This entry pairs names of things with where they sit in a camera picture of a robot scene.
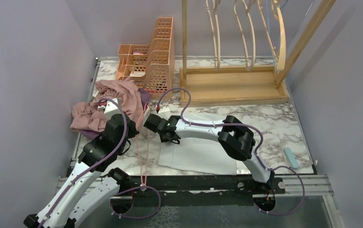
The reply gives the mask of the white skirt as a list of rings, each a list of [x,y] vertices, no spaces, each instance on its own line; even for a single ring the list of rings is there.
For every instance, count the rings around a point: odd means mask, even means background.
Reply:
[[[237,162],[219,142],[199,138],[181,139],[180,144],[161,144],[158,165],[192,172],[236,175]]]

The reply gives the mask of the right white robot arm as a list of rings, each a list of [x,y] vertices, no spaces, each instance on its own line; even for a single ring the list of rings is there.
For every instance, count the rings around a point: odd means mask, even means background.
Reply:
[[[184,118],[183,114],[168,119],[150,114],[143,126],[158,134],[163,143],[179,143],[185,138],[218,142],[229,157],[245,164],[258,192],[266,193],[273,188],[275,171],[258,153],[264,142],[263,133],[232,115],[216,121],[196,121]]]

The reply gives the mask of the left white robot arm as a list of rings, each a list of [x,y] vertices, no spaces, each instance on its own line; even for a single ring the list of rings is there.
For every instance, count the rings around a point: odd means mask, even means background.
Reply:
[[[104,131],[83,147],[71,174],[53,199],[37,214],[24,219],[28,228],[77,228],[103,201],[114,194],[129,190],[125,172],[116,168],[103,172],[119,155],[125,145],[138,134],[136,123],[124,113],[117,99],[102,98],[105,110],[114,107]]]

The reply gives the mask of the wooden hanger rack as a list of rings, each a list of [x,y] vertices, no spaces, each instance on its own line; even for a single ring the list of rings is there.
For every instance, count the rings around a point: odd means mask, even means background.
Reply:
[[[289,99],[285,78],[308,42],[334,5],[335,0],[323,0],[318,5],[289,55],[281,50],[283,70],[271,65],[254,65],[250,71],[243,66],[187,67],[187,2],[182,1],[182,67],[181,103],[192,106],[283,104]]]

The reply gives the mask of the wooden hanger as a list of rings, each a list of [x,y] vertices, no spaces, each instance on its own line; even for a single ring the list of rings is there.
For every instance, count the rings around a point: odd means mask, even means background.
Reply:
[[[274,62],[274,69],[276,72],[280,72],[285,69],[286,57],[287,57],[287,42],[286,31],[282,15],[282,9],[280,7],[280,0],[258,0],[258,10],[262,19],[263,26],[265,28],[266,38],[268,40],[271,54]],[[274,45],[272,42],[269,26],[268,8],[271,10],[272,17],[278,22],[279,36],[278,43]]]
[[[209,0],[206,0],[206,10],[209,16],[213,37],[215,71],[218,71],[220,68],[220,28],[217,9],[220,4],[220,0],[212,0],[211,2],[212,5],[210,5]]]
[[[238,13],[237,13],[237,4],[238,2],[241,2],[243,8],[244,8],[244,12],[245,15],[247,16],[249,25],[250,25],[250,41],[251,41],[251,47],[252,47],[252,54],[250,55],[248,53],[248,46],[246,43],[246,38],[243,32],[243,28],[242,28],[242,24],[240,22]],[[245,51],[245,55],[244,55],[244,59],[245,59],[245,68],[248,72],[250,72],[252,70],[252,68],[254,67],[255,61],[256,61],[256,38],[255,38],[255,30],[254,30],[254,25],[253,25],[253,20],[250,14],[251,8],[254,5],[254,3],[256,2],[256,0],[249,0],[248,3],[246,3],[245,0],[234,0],[234,4],[233,4],[233,11],[234,11],[234,16],[237,20],[238,23],[238,27],[240,29],[240,34],[242,37],[242,42],[243,42],[243,48]]]

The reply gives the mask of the purple cloth under pile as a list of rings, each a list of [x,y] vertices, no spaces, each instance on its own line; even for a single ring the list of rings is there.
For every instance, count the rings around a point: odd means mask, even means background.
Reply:
[[[139,88],[139,92],[141,95],[141,102],[143,105],[146,105],[152,95],[150,93],[148,93],[147,91],[145,91],[143,88]],[[95,131],[91,131],[91,130],[80,130],[80,133],[86,137],[87,139],[93,140],[95,139],[100,133],[99,132],[95,132]]]

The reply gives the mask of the orange plastic file organizer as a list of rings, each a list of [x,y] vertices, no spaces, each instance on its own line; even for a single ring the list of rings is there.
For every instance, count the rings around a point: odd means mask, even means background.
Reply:
[[[159,99],[173,88],[175,48],[173,17],[156,20],[149,44],[121,44],[116,80],[130,78],[137,87]]]

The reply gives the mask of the light blue small block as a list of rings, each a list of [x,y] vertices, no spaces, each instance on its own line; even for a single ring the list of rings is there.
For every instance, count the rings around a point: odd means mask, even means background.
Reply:
[[[292,152],[292,150],[288,147],[283,149],[283,155],[286,159],[287,164],[289,165],[289,167],[293,170],[297,170],[299,169],[299,163],[296,160],[296,156],[294,155],[294,153]]]

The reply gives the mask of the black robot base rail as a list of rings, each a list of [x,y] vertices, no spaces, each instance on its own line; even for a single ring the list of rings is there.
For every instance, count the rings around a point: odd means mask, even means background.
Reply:
[[[189,206],[275,206],[275,195],[286,191],[280,187],[282,178],[273,177],[269,183],[253,180],[251,175],[176,175],[150,176],[152,190],[139,190],[141,180],[129,176],[120,168],[107,174],[120,185],[119,196],[110,203],[115,209],[131,207],[189,207]]]

